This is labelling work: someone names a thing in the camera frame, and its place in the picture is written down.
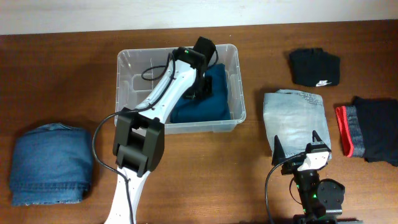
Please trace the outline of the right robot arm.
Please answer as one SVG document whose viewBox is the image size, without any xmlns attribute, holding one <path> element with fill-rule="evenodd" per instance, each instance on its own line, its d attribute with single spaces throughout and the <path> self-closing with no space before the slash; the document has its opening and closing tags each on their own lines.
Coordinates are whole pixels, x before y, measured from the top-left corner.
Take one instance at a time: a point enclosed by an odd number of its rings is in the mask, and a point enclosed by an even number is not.
<svg viewBox="0 0 398 224">
<path fill-rule="evenodd" d="M 281 168 L 282 175 L 292 175 L 291 183 L 296 184 L 303 208 L 302 215 L 294 215 L 293 223 L 362 223 L 362 220 L 339 219 L 343 213 L 345 186 L 333 179 L 320 179 L 318 171 L 328 164 L 331 149 L 322 141 L 316 131 L 312 132 L 312 142 L 305 150 L 289 158 L 277 136 L 274 137 L 273 168 L 266 177 L 268 189 L 272 173 Z"/>
</svg>

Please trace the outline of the blue denim jeans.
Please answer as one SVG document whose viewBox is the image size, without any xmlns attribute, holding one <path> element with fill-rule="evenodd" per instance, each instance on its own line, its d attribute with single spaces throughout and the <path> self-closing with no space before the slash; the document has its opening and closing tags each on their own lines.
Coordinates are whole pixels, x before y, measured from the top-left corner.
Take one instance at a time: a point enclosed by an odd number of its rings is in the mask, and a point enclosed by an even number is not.
<svg viewBox="0 0 398 224">
<path fill-rule="evenodd" d="M 93 173 L 91 135 L 51 123 L 17 138 L 9 188 L 13 206 L 80 203 Z"/>
</svg>

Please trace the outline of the dark teal shirt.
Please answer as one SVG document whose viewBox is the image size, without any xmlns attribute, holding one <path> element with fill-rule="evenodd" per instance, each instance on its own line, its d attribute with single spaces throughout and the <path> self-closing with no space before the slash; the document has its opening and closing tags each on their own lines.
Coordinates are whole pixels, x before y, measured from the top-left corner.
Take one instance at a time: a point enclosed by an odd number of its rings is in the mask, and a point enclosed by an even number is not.
<svg viewBox="0 0 398 224">
<path fill-rule="evenodd" d="M 170 114 L 171 123 L 229 120 L 228 86 L 225 65 L 220 63 L 205 72 L 212 78 L 212 95 L 203 100 L 178 100 Z"/>
</svg>

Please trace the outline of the black Nike folded garment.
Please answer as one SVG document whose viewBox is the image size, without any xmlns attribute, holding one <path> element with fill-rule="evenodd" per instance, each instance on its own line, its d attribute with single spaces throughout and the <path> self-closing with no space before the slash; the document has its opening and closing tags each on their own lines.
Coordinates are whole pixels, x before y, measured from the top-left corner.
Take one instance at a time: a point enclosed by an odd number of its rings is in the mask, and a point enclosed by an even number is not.
<svg viewBox="0 0 398 224">
<path fill-rule="evenodd" d="M 293 82 L 307 87 L 337 86 L 340 58 L 322 48 L 296 49 L 289 53 Z"/>
</svg>

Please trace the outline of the light grey folded jeans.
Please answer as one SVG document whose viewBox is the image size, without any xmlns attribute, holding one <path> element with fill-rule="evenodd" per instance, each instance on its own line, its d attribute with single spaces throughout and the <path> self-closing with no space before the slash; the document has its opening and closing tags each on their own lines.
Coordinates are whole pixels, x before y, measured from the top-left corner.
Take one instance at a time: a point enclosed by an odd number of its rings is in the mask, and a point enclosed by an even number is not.
<svg viewBox="0 0 398 224">
<path fill-rule="evenodd" d="M 263 120 L 272 152 L 277 136 L 286 157 L 305 150 L 316 131 L 321 140 L 331 147 L 330 133 L 323 98 L 314 93 L 298 90 L 278 90 L 265 93 Z"/>
</svg>

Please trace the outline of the clear plastic storage container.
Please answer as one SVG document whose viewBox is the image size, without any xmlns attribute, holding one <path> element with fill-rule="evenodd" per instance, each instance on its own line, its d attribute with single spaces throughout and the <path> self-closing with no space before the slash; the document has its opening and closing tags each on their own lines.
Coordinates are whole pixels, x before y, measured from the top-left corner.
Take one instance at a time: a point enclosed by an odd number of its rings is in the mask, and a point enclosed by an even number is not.
<svg viewBox="0 0 398 224">
<path fill-rule="evenodd" d="M 120 51 L 118 54 L 115 111 L 120 111 L 124 107 L 133 109 L 150 95 L 158 81 L 145 81 L 141 78 L 141 73 L 149 67 L 166 64 L 167 55 L 173 49 L 173 47 L 168 47 Z M 231 132 L 238 124 L 245 121 L 246 107 L 238 49 L 233 44 L 218 44 L 216 49 L 218 55 L 212 56 L 210 63 L 217 62 L 225 65 L 231 119 L 196 123 L 166 122 L 166 134 Z"/>
</svg>

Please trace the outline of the black shorts red grey waistband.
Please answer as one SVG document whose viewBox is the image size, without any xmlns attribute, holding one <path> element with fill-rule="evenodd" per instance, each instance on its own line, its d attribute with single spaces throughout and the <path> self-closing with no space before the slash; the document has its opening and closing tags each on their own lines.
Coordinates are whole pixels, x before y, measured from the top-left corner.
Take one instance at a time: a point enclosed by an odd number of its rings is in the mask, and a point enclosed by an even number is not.
<svg viewBox="0 0 398 224">
<path fill-rule="evenodd" d="M 397 100 L 355 97 L 335 108 L 346 157 L 397 166 Z"/>
</svg>

